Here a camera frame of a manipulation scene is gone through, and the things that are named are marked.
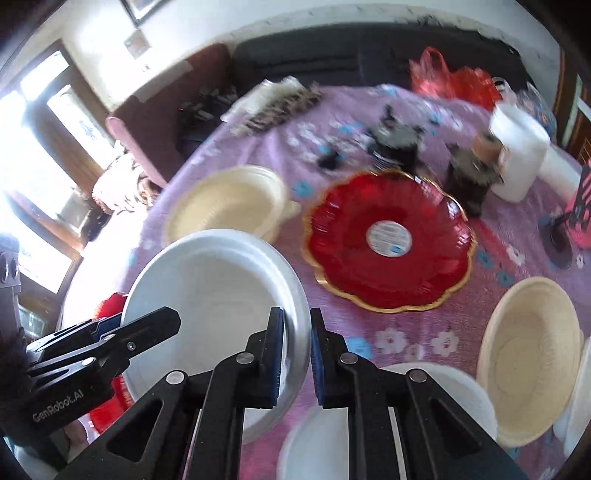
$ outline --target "table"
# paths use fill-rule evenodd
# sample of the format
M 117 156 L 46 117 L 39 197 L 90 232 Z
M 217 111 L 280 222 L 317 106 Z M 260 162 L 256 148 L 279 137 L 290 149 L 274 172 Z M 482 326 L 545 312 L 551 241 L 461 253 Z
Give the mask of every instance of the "table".
M 443 178 L 449 160 L 446 142 L 469 147 L 472 137 L 487 129 L 489 114 L 459 100 L 423 99 L 394 86 L 326 87 L 314 109 L 264 135 L 235 137 L 222 125 L 173 178 L 147 217 L 138 247 L 132 253 L 122 289 L 129 291 L 148 262 L 162 250 L 168 213 L 196 182 L 223 168 L 253 164 L 269 167 L 293 189 L 293 199 L 305 212 L 318 195 L 338 178 L 371 165 L 371 158 L 354 143 L 364 127 L 375 124 L 389 103 L 403 122 L 426 129 L 419 157 Z M 316 159 L 331 143 L 343 154 L 341 168 L 320 171 Z M 427 312 L 380 314 L 368 312 L 330 294 L 318 285 L 312 268 L 302 259 L 301 218 L 289 220 L 274 244 L 290 262 L 306 291 L 310 307 L 320 307 L 328 329 L 341 333 L 351 351 L 379 367 L 424 360 L 460 368 L 475 376 L 480 343 L 491 313 L 510 286 L 523 278 L 543 275 L 569 294 L 585 336 L 591 334 L 591 257 L 575 249 L 576 261 L 567 271 L 548 260 L 538 238 L 537 222 L 562 204 L 541 180 L 518 205 L 490 193 L 483 215 L 472 220 L 478 248 L 468 283 L 442 306 Z M 277 457 L 287 433 L 316 404 L 311 372 L 288 414 L 277 426 L 242 450 L 241 478 L 275 478 Z M 549 480 L 564 462 L 562 445 L 551 430 L 511 455 L 533 480 Z

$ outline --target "white bowl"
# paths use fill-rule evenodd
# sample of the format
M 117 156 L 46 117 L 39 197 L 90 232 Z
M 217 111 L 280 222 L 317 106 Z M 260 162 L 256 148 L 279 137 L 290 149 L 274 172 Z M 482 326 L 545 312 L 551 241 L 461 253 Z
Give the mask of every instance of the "white bowl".
M 428 362 L 396 364 L 384 367 L 399 374 L 421 368 L 480 425 L 496 438 L 495 409 L 478 383 L 456 368 Z M 401 459 L 400 435 L 392 422 L 394 442 Z M 400 478 L 405 479 L 403 462 Z M 349 430 L 346 408 L 323 410 L 312 407 L 302 423 L 287 436 L 277 464 L 277 480 L 345 480 L 349 478 Z
M 280 394 L 272 410 L 247 410 L 243 441 L 269 430 L 289 409 L 310 359 L 310 311 L 287 260 L 247 233 L 194 233 L 160 252 L 139 275 L 123 310 L 122 324 L 167 306 L 178 311 L 174 337 L 131 360 L 124 373 L 134 400 L 174 369 L 189 375 L 213 369 L 241 352 L 250 334 L 264 330 L 271 307 L 285 312 Z

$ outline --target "beige bowl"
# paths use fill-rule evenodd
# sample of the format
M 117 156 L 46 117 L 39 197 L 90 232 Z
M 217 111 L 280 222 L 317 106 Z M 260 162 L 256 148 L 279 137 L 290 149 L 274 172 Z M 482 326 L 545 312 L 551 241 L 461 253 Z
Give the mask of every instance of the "beige bowl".
M 164 243 L 191 233 L 229 228 L 272 243 L 283 221 L 297 215 L 300 204 L 274 171 L 247 165 L 214 173 L 187 192 L 170 213 Z
M 566 292 L 544 277 L 514 285 L 497 304 L 478 358 L 478 383 L 499 424 L 498 442 L 518 447 L 560 417 L 579 370 L 579 320 Z

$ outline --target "red plate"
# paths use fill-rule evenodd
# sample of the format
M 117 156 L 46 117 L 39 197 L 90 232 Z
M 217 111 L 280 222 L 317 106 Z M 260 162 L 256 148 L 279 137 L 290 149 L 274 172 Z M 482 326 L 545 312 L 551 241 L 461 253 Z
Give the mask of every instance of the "red plate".
M 304 258 L 318 282 L 383 313 L 441 305 L 467 282 L 476 248 L 457 201 L 401 171 L 331 187 L 304 228 Z

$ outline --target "metal pin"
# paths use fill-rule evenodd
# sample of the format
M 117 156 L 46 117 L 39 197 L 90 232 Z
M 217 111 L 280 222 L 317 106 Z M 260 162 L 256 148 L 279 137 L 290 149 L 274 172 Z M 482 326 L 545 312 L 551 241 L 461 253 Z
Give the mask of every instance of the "metal pin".
M 354 365 L 359 360 L 359 357 L 352 352 L 345 352 L 340 356 L 340 361 L 345 365 Z
M 238 362 L 241 365 L 251 364 L 254 359 L 255 356 L 249 352 L 242 352 L 236 356 L 236 362 Z
M 425 370 L 421 370 L 420 368 L 413 368 L 410 373 L 408 374 L 410 379 L 416 383 L 423 383 L 427 379 L 427 374 Z
M 166 375 L 166 381 L 171 385 L 178 385 L 179 383 L 182 383 L 183 380 L 184 373 L 179 372 L 178 370 L 170 372 L 168 375 Z

